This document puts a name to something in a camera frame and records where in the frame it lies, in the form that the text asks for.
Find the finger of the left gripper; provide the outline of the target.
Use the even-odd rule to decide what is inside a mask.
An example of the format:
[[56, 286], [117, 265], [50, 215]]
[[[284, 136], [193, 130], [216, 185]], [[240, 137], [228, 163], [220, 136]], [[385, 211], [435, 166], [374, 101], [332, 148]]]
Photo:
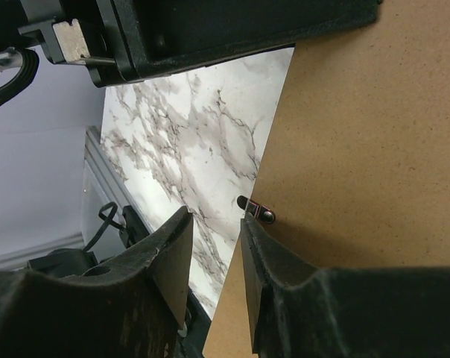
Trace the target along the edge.
[[155, 78], [373, 24], [379, 1], [114, 1], [126, 78]]

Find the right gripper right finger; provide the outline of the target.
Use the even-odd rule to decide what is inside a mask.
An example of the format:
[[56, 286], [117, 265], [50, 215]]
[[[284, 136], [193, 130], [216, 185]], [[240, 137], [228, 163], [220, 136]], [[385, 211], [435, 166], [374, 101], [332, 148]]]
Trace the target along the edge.
[[260, 357], [450, 357], [450, 267], [318, 268], [241, 221]]

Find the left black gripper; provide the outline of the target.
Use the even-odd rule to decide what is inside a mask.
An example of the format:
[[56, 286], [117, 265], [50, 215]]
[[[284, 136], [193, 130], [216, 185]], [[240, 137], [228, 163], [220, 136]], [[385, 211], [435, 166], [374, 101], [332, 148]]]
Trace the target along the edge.
[[97, 87], [164, 74], [143, 1], [0, 1], [0, 70], [48, 61], [87, 68]]

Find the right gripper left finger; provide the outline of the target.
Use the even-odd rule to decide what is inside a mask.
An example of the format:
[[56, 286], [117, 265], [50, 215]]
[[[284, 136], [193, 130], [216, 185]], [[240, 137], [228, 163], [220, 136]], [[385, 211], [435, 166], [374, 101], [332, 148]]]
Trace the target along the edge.
[[183, 327], [193, 217], [81, 276], [0, 271], [0, 357], [172, 357]]

